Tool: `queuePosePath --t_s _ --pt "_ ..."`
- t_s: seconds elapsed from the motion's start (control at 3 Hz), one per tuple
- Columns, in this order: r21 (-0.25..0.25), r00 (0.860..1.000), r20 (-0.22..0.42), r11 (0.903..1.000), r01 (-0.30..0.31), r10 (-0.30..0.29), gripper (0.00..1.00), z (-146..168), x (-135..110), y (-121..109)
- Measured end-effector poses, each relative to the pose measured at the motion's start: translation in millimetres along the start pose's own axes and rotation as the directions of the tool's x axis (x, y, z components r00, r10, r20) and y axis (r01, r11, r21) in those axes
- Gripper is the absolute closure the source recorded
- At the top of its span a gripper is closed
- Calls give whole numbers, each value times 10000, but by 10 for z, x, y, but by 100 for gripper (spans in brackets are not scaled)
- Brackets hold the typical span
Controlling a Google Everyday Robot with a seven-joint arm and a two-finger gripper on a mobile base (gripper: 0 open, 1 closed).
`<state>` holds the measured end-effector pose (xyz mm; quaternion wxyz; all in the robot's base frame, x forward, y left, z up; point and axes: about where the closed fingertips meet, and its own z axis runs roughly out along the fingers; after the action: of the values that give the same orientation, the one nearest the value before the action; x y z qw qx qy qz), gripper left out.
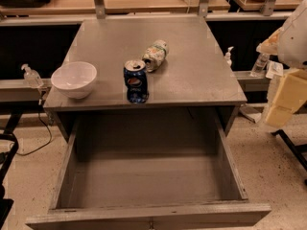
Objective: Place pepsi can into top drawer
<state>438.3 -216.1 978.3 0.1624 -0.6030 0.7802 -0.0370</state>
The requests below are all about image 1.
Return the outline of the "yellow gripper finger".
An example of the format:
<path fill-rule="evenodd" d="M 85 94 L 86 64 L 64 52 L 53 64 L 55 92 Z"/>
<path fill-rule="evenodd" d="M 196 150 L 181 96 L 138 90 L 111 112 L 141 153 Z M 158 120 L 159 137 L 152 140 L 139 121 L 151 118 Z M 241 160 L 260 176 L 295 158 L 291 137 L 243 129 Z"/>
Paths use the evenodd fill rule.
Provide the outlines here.
<path fill-rule="evenodd" d="M 280 128 L 307 102 L 307 71 L 294 70 L 280 78 L 265 123 Z"/>

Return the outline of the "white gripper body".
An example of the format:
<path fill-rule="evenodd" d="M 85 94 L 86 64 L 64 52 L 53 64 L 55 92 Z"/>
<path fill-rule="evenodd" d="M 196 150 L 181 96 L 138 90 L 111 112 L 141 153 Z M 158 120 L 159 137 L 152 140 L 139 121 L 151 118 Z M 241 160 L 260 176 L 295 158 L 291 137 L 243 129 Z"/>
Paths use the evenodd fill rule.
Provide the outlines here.
<path fill-rule="evenodd" d="M 282 28 L 278 28 L 256 47 L 256 51 L 261 54 L 279 56 L 281 54 L 281 33 Z"/>

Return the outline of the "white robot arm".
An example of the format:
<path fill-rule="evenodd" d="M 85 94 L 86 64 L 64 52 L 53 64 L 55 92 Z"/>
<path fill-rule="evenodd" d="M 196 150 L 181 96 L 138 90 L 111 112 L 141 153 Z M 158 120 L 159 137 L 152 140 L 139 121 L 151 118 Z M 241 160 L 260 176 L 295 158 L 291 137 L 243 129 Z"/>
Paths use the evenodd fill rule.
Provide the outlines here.
<path fill-rule="evenodd" d="M 291 68 L 282 77 L 274 77 L 268 91 L 264 123 L 281 128 L 307 101 L 307 0 L 256 51 L 277 56 Z"/>

